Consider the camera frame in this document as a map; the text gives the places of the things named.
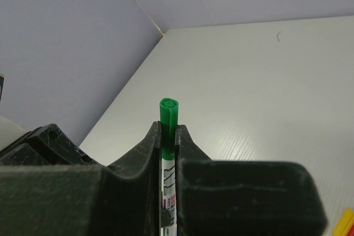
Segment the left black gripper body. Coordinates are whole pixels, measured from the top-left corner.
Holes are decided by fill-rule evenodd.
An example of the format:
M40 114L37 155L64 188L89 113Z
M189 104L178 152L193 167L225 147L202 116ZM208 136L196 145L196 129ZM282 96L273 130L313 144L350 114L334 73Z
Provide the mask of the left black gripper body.
M2 166L91 165L89 157L56 125L25 133L1 150Z

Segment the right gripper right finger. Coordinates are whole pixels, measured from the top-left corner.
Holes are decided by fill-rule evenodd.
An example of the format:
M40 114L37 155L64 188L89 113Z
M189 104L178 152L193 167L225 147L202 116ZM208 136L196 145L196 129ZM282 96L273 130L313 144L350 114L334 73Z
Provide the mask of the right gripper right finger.
M322 235L327 217L308 170L288 161L212 160L185 125L175 135L179 235Z

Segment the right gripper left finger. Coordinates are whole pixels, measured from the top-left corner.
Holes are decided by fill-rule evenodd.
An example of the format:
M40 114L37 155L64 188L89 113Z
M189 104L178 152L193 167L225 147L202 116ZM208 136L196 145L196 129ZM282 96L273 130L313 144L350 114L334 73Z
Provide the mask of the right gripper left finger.
M160 135L107 166L1 165L1 234L160 235Z

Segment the green end white pen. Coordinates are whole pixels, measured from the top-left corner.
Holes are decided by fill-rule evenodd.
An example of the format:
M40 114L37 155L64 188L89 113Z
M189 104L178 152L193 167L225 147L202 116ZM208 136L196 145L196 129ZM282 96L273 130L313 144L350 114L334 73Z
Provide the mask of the green end white pen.
M168 225L163 235L176 236L175 161L162 159L162 207L168 212Z

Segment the dark green pen cap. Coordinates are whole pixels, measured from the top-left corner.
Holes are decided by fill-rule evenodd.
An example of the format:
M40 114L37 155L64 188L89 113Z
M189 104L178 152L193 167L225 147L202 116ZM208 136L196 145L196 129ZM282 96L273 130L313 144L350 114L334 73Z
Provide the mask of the dark green pen cap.
M179 103L171 98L163 98L159 103L159 107L162 128L162 157L165 160L174 160L175 132L178 127Z

